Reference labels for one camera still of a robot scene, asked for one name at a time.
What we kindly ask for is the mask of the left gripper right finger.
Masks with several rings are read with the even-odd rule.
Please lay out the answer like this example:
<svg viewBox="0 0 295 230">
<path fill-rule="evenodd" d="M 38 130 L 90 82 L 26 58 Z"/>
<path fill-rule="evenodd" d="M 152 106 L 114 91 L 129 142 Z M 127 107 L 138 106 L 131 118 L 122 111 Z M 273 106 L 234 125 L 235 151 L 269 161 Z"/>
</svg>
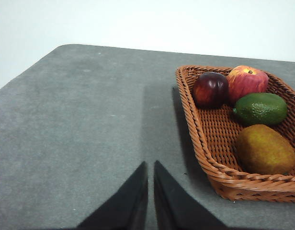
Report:
<svg viewBox="0 0 295 230">
<path fill-rule="evenodd" d="M 154 198 L 161 230 L 226 230 L 227 226 L 192 198 L 159 162 L 154 163 Z"/>
</svg>

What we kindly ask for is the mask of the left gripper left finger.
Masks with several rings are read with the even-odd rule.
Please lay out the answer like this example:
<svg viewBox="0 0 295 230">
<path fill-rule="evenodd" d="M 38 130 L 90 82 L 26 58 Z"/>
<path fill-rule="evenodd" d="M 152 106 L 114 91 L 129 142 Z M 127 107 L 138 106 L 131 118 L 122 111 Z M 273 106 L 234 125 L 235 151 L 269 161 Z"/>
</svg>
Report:
<svg viewBox="0 0 295 230">
<path fill-rule="evenodd" d="M 78 230 L 143 230 L 148 204 L 148 169 L 142 162 L 117 192 L 78 226 Z"/>
</svg>

